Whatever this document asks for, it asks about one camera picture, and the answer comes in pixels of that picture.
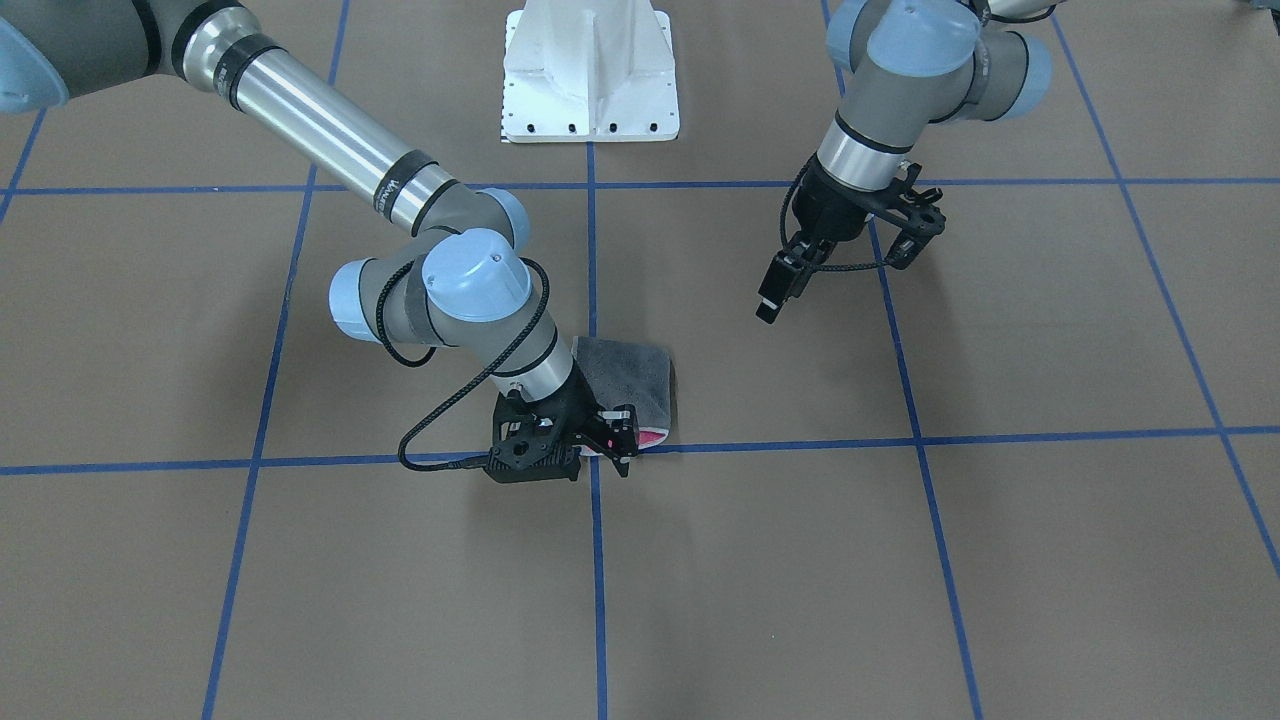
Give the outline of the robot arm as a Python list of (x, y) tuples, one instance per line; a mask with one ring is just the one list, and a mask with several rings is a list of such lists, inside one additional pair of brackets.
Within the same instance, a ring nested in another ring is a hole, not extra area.
[(530, 218), (476, 190), (343, 95), (242, 1), (5, 1), (3, 111), (26, 114), (172, 77), (262, 127), (401, 237), (340, 266), (332, 323), (419, 368), (443, 348), (474, 375), (399, 438), (411, 471), (477, 470), (499, 483), (575, 480), (585, 454), (626, 477), (637, 409), (602, 404), (525, 252)]
[(1023, 117), (1046, 95), (1052, 61), (1019, 31), (1052, 1), (845, 1), (829, 18), (827, 51), (850, 74), (815, 154), (783, 199), (780, 251), (759, 288), (756, 315), (774, 322), (814, 274), (874, 219), (899, 234), (881, 259), (902, 270), (945, 229), (940, 190), (916, 190), (909, 152), (927, 126)]

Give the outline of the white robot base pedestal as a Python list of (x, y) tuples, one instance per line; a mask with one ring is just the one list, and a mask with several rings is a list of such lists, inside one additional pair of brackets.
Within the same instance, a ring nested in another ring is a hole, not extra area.
[(639, 143), (678, 137), (672, 23), (649, 1), (527, 1), (506, 17), (500, 137)]

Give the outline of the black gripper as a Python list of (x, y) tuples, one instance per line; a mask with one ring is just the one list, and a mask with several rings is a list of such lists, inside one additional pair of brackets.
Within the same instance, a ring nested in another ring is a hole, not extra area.
[[(554, 393), (532, 401), (530, 409), (540, 419), (552, 420), (559, 443), (580, 447), (586, 455), (607, 457), (621, 478), (628, 477), (631, 461), (640, 455), (634, 405), (602, 410), (585, 375), (571, 372)], [(582, 432), (595, 420), (596, 443), (582, 437)]]
[(797, 223), (792, 241), (800, 241), (800, 258), (777, 252), (758, 290), (755, 315), (773, 324), (790, 300), (799, 297), (809, 279), (827, 272), (836, 246), (852, 242), (865, 228), (868, 210), (852, 201), (850, 188), (837, 182), (817, 156), (810, 156), (792, 187), (792, 218)]

